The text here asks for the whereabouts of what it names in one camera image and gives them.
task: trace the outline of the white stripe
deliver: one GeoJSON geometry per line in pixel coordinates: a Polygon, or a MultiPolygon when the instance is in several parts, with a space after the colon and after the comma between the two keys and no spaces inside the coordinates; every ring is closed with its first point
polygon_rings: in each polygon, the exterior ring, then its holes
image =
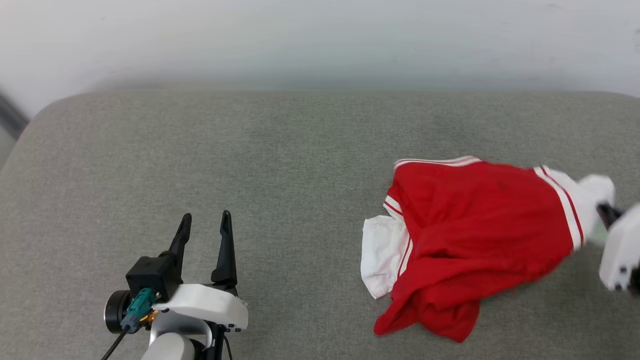
{"type": "Polygon", "coordinates": [[[430,163],[455,163],[455,162],[458,162],[458,161],[472,159],[472,158],[475,158],[475,157],[467,155],[467,156],[461,156],[460,158],[448,159],[448,160],[400,159],[400,160],[397,160],[395,163],[397,164],[400,161],[407,161],[407,160],[410,160],[410,161],[427,161],[427,162],[430,162],[430,163]]]}
{"type": "Polygon", "coordinates": [[[569,233],[571,234],[571,240],[573,242],[573,248],[575,250],[580,248],[580,229],[578,228],[578,223],[573,215],[573,209],[571,207],[571,202],[569,198],[566,196],[564,190],[556,184],[549,176],[546,176],[542,171],[542,168],[535,167],[534,171],[536,175],[540,176],[542,180],[546,181],[557,193],[558,198],[560,198],[560,203],[562,204],[564,210],[564,217],[566,218],[567,226],[569,227],[569,233]]]}
{"type": "Polygon", "coordinates": [[[469,159],[461,160],[461,161],[459,161],[457,163],[439,163],[439,162],[428,161],[428,160],[401,160],[401,161],[398,161],[396,163],[396,165],[394,166],[394,170],[396,170],[397,168],[401,167],[402,165],[406,165],[406,164],[410,164],[410,163],[444,165],[444,166],[448,166],[448,167],[465,167],[467,165],[471,165],[473,163],[477,163],[477,162],[480,162],[480,161],[482,161],[482,160],[480,160],[478,158],[469,158],[469,159]]]}
{"type": "Polygon", "coordinates": [[[406,264],[409,262],[409,256],[411,255],[411,251],[413,250],[413,240],[409,239],[409,249],[406,251],[406,256],[404,257],[404,261],[402,264],[400,264],[400,274],[402,275],[402,273],[406,270],[406,264]]]}
{"type": "Polygon", "coordinates": [[[396,210],[402,212],[402,209],[400,208],[400,204],[398,204],[398,201],[395,201],[394,198],[392,198],[391,196],[387,195],[385,202],[393,206],[396,210]]]}

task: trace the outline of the red fabric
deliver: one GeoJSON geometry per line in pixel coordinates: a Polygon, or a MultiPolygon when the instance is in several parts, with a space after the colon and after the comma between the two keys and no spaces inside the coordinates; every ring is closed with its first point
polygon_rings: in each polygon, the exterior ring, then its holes
{"type": "Polygon", "coordinates": [[[556,191],[532,170],[407,163],[388,195],[414,243],[377,335],[420,322],[462,342],[481,299],[538,280],[573,250],[556,191]]]}

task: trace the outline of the gray fabric surface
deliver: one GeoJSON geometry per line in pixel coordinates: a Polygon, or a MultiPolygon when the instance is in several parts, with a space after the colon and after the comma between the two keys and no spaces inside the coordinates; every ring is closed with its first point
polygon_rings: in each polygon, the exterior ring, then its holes
{"type": "MultiPolygon", "coordinates": [[[[360,280],[365,218],[398,158],[473,154],[574,177],[609,174],[640,200],[640,101],[616,94],[125,92],[56,102],[0,172],[0,359],[99,359],[108,296],[193,214],[183,277],[214,268],[234,217],[250,328],[236,359],[632,359],[640,300],[606,291],[600,251],[483,302],[463,344],[414,325],[372,333],[388,298],[360,280]]],[[[139,359],[128,336],[113,359],[139,359]]]]}

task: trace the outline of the black cable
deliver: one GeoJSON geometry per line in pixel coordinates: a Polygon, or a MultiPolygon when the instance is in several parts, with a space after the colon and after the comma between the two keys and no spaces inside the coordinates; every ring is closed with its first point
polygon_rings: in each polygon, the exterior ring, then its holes
{"type": "Polygon", "coordinates": [[[109,348],[109,350],[107,351],[106,354],[104,354],[104,356],[102,357],[101,360],[107,360],[109,359],[109,356],[111,356],[111,353],[113,353],[113,351],[116,349],[116,347],[118,347],[118,345],[120,344],[120,342],[122,341],[122,339],[124,338],[124,336],[127,334],[127,331],[129,331],[129,326],[125,325],[122,328],[122,332],[120,333],[120,335],[118,335],[118,338],[116,339],[116,341],[113,342],[113,345],[109,348]]]}
{"type": "Polygon", "coordinates": [[[229,340],[227,339],[227,335],[223,335],[222,338],[225,340],[225,343],[227,344],[227,354],[229,354],[229,360],[234,360],[234,357],[231,356],[231,347],[229,346],[229,340]]]}

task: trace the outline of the teal cable connector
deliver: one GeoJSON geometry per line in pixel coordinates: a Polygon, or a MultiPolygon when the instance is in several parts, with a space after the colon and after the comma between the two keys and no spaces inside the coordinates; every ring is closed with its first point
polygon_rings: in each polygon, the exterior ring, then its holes
{"type": "Polygon", "coordinates": [[[144,288],[140,290],[135,299],[131,302],[131,305],[127,308],[127,316],[120,322],[120,327],[124,329],[126,325],[129,326],[128,332],[130,334],[140,329],[140,319],[143,316],[149,314],[151,307],[156,303],[156,293],[150,288],[144,288]]]}

